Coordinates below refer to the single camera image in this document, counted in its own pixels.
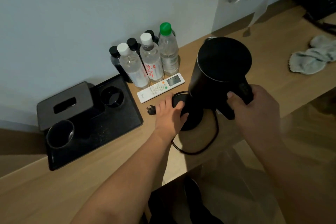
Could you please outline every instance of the wooden countertop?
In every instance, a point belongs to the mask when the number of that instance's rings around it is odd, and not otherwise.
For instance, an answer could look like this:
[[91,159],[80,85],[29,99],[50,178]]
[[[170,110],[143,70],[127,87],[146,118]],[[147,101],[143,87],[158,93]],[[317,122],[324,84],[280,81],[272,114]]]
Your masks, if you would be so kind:
[[[232,37],[249,48],[253,64],[246,76],[247,81],[265,87],[280,103],[283,117],[336,86],[336,62],[328,64],[323,71],[314,75],[290,73],[288,58],[291,53],[306,50],[312,37],[326,33],[302,19],[305,13],[303,8],[282,5],[285,9],[279,13],[275,12],[277,6],[279,4],[269,8],[268,18],[264,17],[266,21],[251,27],[249,37],[243,37],[245,29],[227,34],[228,30],[234,31],[234,27],[244,24],[248,19],[240,20],[235,26],[229,25],[214,35]],[[335,23],[336,14],[329,16],[327,21]],[[187,90],[198,50],[206,37],[179,49],[180,73],[186,83],[175,88],[174,92]],[[47,158],[43,158],[1,178],[2,223],[69,223],[90,194],[143,144],[154,128],[155,116],[149,116],[146,107],[155,105],[165,94],[141,104],[134,85],[130,85],[130,89],[144,124],[59,170],[49,171]],[[218,119],[218,138],[203,154],[185,156],[173,147],[170,149],[162,184],[242,140],[234,121],[228,121],[221,115]],[[175,143],[185,150],[194,151],[206,145],[214,131],[212,113],[205,110],[201,124],[192,131],[181,132],[175,138]]]

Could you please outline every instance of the towel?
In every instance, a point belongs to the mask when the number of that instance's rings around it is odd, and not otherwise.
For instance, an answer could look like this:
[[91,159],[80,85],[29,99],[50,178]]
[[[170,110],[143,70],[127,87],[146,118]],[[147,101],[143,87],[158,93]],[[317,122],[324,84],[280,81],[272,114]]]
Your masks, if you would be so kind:
[[289,59],[289,69],[301,74],[314,74],[325,68],[328,62],[336,60],[336,40],[324,35],[314,37],[305,52],[295,52]]

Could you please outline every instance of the white wall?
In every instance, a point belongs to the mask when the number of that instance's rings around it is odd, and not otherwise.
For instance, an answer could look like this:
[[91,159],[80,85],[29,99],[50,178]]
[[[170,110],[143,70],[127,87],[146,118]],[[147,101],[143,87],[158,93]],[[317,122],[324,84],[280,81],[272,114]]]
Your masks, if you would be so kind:
[[[36,126],[39,101],[116,75],[108,52],[113,44],[139,40],[147,29],[157,33],[168,21],[182,46],[252,13],[259,2],[1,0],[0,126]],[[221,16],[214,23],[215,13]]]

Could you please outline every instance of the electric kettle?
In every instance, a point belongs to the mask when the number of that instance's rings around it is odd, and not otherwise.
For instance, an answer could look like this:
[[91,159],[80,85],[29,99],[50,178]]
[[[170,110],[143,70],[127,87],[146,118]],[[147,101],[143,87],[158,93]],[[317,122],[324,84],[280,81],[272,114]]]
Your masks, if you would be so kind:
[[235,113],[226,102],[226,94],[234,92],[245,104],[253,100],[252,89],[245,78],[251,65],[251,53],[241,42],[228,37],[207,39],[197,55],[189,94],[202,108],[217,109],[233,120]]

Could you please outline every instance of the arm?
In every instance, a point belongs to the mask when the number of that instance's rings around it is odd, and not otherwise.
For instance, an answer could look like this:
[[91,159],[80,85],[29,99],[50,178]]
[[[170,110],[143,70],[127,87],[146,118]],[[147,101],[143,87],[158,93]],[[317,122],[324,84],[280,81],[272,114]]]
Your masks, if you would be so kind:
[[160,162],[188,114],[184,103],[172,107],[172,94],[156,106],[155,130],[149,139],[88,199],[71,224],[138,223],[152,191]]
[[275,196],[288,223],[336,223],[336,202],[304,173],[283,144],[279,104],[261,86],[252,85],[254,100],[245,105],[232,92],[228,103],[237,125],[275,186]]

